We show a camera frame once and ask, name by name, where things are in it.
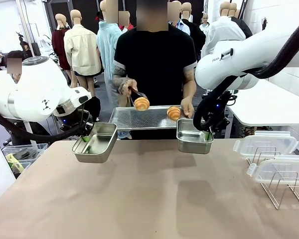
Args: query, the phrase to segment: beige table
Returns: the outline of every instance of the beige table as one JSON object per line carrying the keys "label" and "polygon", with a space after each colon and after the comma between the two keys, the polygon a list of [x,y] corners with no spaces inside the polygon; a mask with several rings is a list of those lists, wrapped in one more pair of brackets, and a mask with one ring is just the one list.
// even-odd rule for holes
{"label": "beige table", "polygon": [[208,155],[118,141],[104,164],[78,162],[72,144],[54,143],[0,198],[0,239],[299,239],[297,200],[274,209],[234,140]]}

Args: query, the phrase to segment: stainless steel tray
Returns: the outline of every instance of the stainless steel tray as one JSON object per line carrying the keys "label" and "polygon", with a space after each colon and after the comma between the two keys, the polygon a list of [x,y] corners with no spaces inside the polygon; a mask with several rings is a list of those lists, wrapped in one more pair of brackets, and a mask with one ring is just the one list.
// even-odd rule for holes
{"label": "stainless steel tray", "polygon": [[137,111],[135,107],[116,107],[109,122],[115,123],[118,130],[176,128],[176,121],[167,116],[170,107],[150,106],[147,111]]}
{"label": "stainless steel tray", "polygon": [[113,146],[118,138],[117,126],[113,123],[95,123],[85,142],[79,137],[72,152],[82,163],[104,163],[108,160]]}
{"label": "stainless steel tray", "polygon": [[179,119],[177,121],[178,150],[184,153],[208,154],[213,134],[199,131],[193,125],[192,119]]}

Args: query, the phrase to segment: tongs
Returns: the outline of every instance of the tongs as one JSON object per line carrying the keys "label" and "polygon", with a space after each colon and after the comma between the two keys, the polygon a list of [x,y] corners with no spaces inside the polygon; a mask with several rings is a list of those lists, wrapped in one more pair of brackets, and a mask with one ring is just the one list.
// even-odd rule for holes
{"label": "tongs", "polygon": [[139,97],[144,97],[147,99],[147,96],[144,93],[138,92],[137,90],[133,89],[131,86],[129,87],[129,90],[131,90],[131,95],[130,95],[130,99],[131,99],[131,103],[133,106],[134,105],[134,101],[139,98]]}

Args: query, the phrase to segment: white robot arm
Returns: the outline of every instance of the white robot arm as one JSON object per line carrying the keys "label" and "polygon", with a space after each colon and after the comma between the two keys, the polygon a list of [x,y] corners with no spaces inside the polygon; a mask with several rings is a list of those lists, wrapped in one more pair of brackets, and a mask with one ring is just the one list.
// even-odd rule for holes
{"label": "white robot arm", "polygon": [[83,87],[67,86],[63,73],[48,57],[23,61],[18,84],[0,71],[0,115],[4,118],[38,122],[54,114],[71,127],[81,120],[77,108],[89,99],[91,93]]}
{"label": "white robot arm", "polygon": [[[215,89],[228,76],[244,76],[245,71],[266,67],[278,55],[299,24],[267,28],[244,41],[218,42],[213,54],[203,57],[196,67],[198,85],[204,89]],[[299,67],[299,52],[287,65]],[[237,78],[228,90],[248,89],[258,79],[247,75]]]}
{"label": "white robot arm", "polygon": [[267,28],[244,41],[218,42],[196,67],[198,85],[212,91],[198,105],[194,126],[201,131],[224,129],[226,105],[237,98],[228,90],[251,88],[284,67],[299,67],[299,24]]}

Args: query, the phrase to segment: wire mesh tray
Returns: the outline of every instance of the wire mesh tray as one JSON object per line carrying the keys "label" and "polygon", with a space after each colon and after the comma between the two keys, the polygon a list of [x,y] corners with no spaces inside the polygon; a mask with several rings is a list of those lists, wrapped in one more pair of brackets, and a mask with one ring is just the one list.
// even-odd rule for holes
{"label": "wire mesh tray", "polygon": [[[118,130],[176,128],[176,121],[167,116],[167,110],[170,107],[150,106],[147,111],[137,111],[135,107],[116,107],[109,122],[115,123]],[[180,117],[186,118],[182,110]]]}

